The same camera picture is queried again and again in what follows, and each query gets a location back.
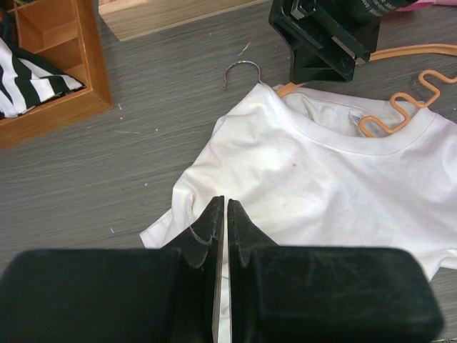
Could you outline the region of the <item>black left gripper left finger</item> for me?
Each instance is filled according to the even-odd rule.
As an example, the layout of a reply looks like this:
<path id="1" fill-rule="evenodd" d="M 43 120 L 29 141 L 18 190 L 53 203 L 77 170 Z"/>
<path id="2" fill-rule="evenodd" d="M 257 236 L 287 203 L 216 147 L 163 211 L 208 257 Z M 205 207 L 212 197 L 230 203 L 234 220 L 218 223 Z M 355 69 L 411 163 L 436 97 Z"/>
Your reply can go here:
<path id="1" fill-rule="evenodd" d="M 3 342 L 216 342 L 224 198 L 160 249 L 35 249 L 1 277 Z"/>

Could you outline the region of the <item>orange hanger with metal hook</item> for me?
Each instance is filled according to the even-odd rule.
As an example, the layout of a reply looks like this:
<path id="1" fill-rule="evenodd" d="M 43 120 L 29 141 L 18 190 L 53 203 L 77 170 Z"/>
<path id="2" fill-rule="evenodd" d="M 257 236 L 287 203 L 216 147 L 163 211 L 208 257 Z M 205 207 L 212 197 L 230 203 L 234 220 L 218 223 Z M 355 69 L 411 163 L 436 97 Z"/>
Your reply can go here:
<path id="1" fill-rule="evenodd" d="M 427 76 L 456 82 L 431 69 L 421 72 L 418 80 L 431 92 L 425 101 L 405 92 L 395 93 L 390 101 L 375 101 L 292 82 L 278 89 L 259 82 L 218 118 L 211 139 L 250 147 L 283 143 L 366 156 L 392 155 L 414 145 L 436 143 L 440 137 L 455 144 L 456 125 L 428 109 L 441 92 Z"/>

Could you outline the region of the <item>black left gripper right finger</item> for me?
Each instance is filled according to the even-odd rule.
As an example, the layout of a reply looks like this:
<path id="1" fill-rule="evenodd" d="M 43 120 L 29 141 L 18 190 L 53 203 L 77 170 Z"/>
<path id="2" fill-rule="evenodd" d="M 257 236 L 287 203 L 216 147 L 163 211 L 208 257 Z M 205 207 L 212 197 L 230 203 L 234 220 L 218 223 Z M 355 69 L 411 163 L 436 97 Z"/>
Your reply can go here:
<path id="1" fill-rule="evenodd" d="M 400 249 L 275 243 L 228 202 L 233 342 L 431 342 L 444 319 Z"/>

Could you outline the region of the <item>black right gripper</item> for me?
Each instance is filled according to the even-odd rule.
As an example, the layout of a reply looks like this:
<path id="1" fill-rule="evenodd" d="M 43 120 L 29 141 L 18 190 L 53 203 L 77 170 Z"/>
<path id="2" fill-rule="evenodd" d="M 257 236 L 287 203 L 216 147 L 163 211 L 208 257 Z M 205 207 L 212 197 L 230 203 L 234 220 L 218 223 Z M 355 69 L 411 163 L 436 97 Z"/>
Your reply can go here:
<path id="1" fill-rule="evenodd" d="M 376 51 L 381 19 L 413 1 L 273 1 L 268 21 L 291 50 L 289 80 L 347 82 Z"/>

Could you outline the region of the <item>white t shirt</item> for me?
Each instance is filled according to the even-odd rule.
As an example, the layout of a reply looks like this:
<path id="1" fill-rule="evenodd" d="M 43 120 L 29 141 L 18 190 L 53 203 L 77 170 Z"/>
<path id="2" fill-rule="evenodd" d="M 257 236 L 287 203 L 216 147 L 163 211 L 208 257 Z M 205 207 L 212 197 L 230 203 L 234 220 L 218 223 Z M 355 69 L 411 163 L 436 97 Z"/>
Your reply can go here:
<path id="1" fill-rule="evenodd" d="M 369 114 L 399 121 L 388 102 L 256 85 L 217 120 L 144 246 L 164 246 L 223 196 L 279 244 L 400 248 L 428 279 L 455 269 L 456 124 L 404 107 L 404 128 L 366 137 L 358 123 Z"/>

